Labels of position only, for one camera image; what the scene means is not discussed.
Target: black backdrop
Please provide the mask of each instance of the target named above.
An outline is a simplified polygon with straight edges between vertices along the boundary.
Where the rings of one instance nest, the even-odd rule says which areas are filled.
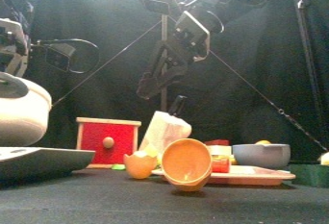
[[[65,97],[52,107],[48,132],[33,146],[75,148],[79,116],[141,121],[140,141],[160,107],[159,96],[143,100],[136,95],[148,55],[160,39],[160,16],[137,0],[29,1],[33,40],[81,38],[100,49],[95,74],[63,73],[43,59],[29,61],[25,78],[49,91],[53,102]],[[307,29],[325,124],[318,122],[314,106],[294,0],[269,0],[263,8],[230,21],[222,34],[212,35],[214,54],[192,64],[182,82],[168,87],[168,105],[178,94],[187,96],[182,118],[192,126],[191,137],[224,138],[231,144],[269,139],[291,145],[293,160],[315,160],[322,150],[278,114],[271,101],[329,146],[327,0],[310,1]]]

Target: tilted bowl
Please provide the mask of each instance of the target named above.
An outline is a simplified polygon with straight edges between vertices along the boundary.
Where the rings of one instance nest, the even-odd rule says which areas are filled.
[[[164,149],[162,170],[167,181],[182,191],[195,191],[207,183],[212,159],[207,146],[192,138],[174,141]]]
[[[289,144],[232,145],[232,155],[239,165],[283,169],[290,161]]]

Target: red drawer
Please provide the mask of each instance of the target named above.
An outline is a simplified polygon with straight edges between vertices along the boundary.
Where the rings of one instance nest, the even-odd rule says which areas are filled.
[[[109,168],[112,164],[123,164],[123,155],[131,155],[137,149],[141,122],[84,117],[77,117],[77,122],[77,149],[95,151],[88,167]],[[105,141],[113,142],[111,148],[107,148]]]

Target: black surface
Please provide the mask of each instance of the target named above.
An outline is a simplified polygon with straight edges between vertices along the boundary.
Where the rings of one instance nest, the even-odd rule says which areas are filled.
[[[158,176],[85,169],[2,185],[0,223],[327,223],[329,189],[204,186],[180,193]]]

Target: egg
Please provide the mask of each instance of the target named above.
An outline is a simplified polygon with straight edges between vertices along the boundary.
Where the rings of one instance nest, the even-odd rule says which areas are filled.
[[[144,151],[136,151],[131,156],[124,154],[123,161],[128,175],[139,180],[147,178],[156,167],[156,156],[151,157]]]

